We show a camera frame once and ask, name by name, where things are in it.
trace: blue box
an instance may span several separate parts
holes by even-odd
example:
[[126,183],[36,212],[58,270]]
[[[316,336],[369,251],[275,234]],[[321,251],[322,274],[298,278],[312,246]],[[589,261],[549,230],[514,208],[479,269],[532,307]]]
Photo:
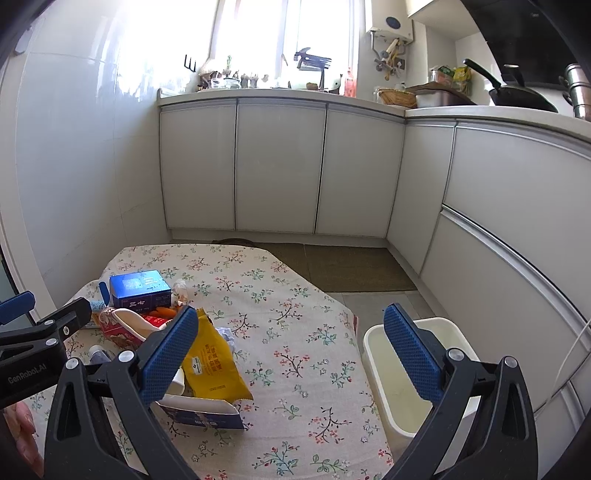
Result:
[[171,291],[158,270],[113,275],[109,280],[113,306],[136,313],[170,307]]

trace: yellow snack bag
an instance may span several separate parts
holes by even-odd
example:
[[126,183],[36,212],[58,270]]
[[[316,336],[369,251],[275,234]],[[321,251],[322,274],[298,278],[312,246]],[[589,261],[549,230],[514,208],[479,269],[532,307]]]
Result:
[[185,381],[197,398],[252,400],[252,394],[236,369],[230,346],[207,318],[205,311],[197,311],[199,330],[182,367]]

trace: wicker basket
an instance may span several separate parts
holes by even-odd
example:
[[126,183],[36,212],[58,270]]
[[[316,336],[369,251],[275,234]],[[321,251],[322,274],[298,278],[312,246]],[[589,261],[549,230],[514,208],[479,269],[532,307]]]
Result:
[[403,92],[395,88],[384,88],[378,91],[378,95],[386,105],[399,105],[408,108],[417,107],[417,98],[414,93]]

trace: blue gripper pad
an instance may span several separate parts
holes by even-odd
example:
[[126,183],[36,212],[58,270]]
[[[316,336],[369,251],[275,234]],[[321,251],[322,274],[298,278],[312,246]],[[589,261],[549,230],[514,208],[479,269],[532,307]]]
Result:
[[25,291],[6,301],[0,301],[0,325],[6,325],[35,308],[35,296]]
[[414,388],[421,398],[437,404],[443,397],[442,371],[413,327],[398,303],[384,311],[384,331]]
[[172,326],[152,333],[140,347],[149,347],[151,340],[158,342],[158,337],[165,335],[141,368],[139,397],[147,407],[153,401],[162,400],[197,336],[199,321],[194,308],[185,308],[177,317]]

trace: floral tablecloth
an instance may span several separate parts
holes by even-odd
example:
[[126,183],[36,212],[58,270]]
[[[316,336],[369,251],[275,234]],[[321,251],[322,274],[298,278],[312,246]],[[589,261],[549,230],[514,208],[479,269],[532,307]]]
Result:
[[[393,464],[353,332],[353,314],[269,252],[227,245],[125,248],[106,266],[113,274],[159,270],[182,278],[190,302],[236,337],[236,366],[254,401],[235,403],[246,430],[186,426],[152,409],[162,428],[205,480],[352,478],[379,480]],[[98,281],[75,296],[100,299]],[[79,331],[69,354],[119,349],[97,329]],[[28,403],[43,451],[53,389]],[[111,425],[130,465],[141,468],[112,403]]]

